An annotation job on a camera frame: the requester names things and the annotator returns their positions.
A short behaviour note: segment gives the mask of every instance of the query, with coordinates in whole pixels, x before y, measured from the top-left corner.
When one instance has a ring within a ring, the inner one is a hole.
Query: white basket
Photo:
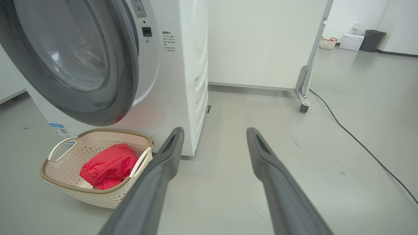
[[[322,49],[332,50],[335,47],[335,44],[338,42],[336,38],[331,37],[321,37],[321,41],[319,42],[319,47]]]
[[[76,143],[57,160],[53,160],[57,149],[71,140]],[[80,176],[81,167],[96,154],[120,143],[128,144],[139,158],[129,177],[113,188],[93,189],[93,186]],[[82,202],[99,207],[116,208],[152,160],[151,148],[152,142],[149,138],[134,132],[89,130],[57,144],[48,159],[42,163],[40,174],[45,181],[62,188],[68,195]]]

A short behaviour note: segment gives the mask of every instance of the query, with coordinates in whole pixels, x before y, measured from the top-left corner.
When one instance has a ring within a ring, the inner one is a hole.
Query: metal frame
[[[315,43],[313,44],[311,55],[309,56],[308,63],[302,67],[301,73],[299,74],[298,82],[296,83],[296,88],[294,90],[296,96],[301,102],[302,106],[309,107],[311,104],[308,101],[308,90],[311,83],[311,71],[314,63],[314,59],[319,47],[319,39],[324,33],[325,24],[324,22],[328,19],[329,12],[331,11],[331,6],[334,0],[328,0],[325,6],[324,15],[322,16],[321,24],[316,35]]]

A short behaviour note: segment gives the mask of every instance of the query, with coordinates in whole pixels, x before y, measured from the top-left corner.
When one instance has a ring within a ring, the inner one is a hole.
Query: warning label
[[[176,51],[176,37],[172,35],[170,31],[163,31],[163,46],[164,51]]]

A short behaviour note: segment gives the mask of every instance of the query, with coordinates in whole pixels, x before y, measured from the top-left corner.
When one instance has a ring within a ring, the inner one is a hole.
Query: basket handle
[[[61,146],[63,146],[65,143],[67,143],[68,141],[71,141],[71,140],[75,140],[75,144],[69,149],[69,150],[67,150],[67,152],[65,152],[63,155],[61,155],[61,157],[59,157],[58,159],[56,159],[56,160],[52,160],[52,157],[54,156],[54,154],[55,154],[55,152],[61,147]],[[66,155],[71,149],[73,149],[74,148],[74,146],[76,145],[78,143],[78,136],[75,136],[75,137],[70,137],[70,138],[67,138],[67,139],[65,139],[65,140],[63,140],[63,141],[61,141],[61,142],[59,142],[53,149],[52,149],[52,151],[51,151],[51,153],[49,154],[49,156],[48,156],[48,161],[52,161],[52,162],[58,162],[62,157],[64,157],[64,155]]]
[[[145,151],[141,154],[141,156],[138,158],[138,161],[136,161],[135,166],[133,167],[131,173],[129,174],[130,178],[133,178],[135,173],[137,172],[139,165],[144,161],[145,157],[147,157],[151,153],[151,147],[148,147],[145,149]]]

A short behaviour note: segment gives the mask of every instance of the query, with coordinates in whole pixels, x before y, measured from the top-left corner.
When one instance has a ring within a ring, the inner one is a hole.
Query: white box
[[[340,48],[350,51],[359,51],[364,36],[346,33],[341,41]]]

